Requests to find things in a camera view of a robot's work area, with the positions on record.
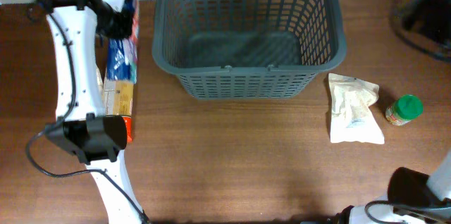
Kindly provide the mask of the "blue tea box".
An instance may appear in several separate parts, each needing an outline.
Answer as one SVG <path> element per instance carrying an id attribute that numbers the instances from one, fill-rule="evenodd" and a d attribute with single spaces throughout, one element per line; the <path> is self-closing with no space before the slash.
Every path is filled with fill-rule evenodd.
<path id="1" fill-rule="evenodd" d="M 108 80 L 125 80 L 135 84 L 137 82 L 137 46 L 139 37 L 140 6 L 139 0 L 109 0 L 114 10 L 122 6 L 121 12 L 130 16 L 131 23 L 126 30 L 131 34 L 124 39 L 109 38 L 109 48 L 106 64 L 106 78 Z"/>

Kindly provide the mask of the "orange spaghetti package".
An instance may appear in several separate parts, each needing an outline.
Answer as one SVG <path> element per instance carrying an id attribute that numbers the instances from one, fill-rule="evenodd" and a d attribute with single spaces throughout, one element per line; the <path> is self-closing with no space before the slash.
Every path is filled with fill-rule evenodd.
<path id="1" fill-rule="evenodd" d="M 132 142 L 132 107 L 134 84 L 127 80 L 104 80 L 103 101 L 107 115 L 123 117 L 127 130 L 127 142 Z"/>

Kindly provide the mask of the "grey plastic basket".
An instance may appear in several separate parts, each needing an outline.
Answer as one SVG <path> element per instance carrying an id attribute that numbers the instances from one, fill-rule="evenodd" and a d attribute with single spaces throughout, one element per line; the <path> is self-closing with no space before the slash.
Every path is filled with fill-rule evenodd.
<path id="1" fill-rule="evenodd" d="M 156 0 L 154 61 L 196 99 L 289 99 L 346 52 L 339 0 Z"/>

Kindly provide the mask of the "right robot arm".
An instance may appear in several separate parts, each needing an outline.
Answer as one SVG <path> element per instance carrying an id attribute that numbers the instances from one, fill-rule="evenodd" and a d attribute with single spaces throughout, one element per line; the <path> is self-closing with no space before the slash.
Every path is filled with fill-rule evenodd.
<path id="1" fill-rule="evenodd" d="M 450 62 L 450 0 L 393 0 L 389 24 L 407 46 Z M 363 206 L 348 206 L 329 223 L 449 223 L 450 154 L 432 175 L 400 167 L 387 194 Z"/>

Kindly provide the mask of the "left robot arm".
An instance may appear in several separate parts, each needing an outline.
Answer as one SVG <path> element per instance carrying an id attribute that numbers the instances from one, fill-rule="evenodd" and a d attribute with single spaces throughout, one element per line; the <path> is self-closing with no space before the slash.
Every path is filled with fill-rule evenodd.
<path id="1" fill-rule="evenodd" d="M 106 79 L 136 81 L 138 0 L 35 0 L 54 42 L 58 99 L 56 120 L 42 136 L 75 156 L 96 182 L 110 223 L 148 223 L 125 165 L 129 117 L 108 114 L 99 88 L 95 43 L 109 40 Z"/>

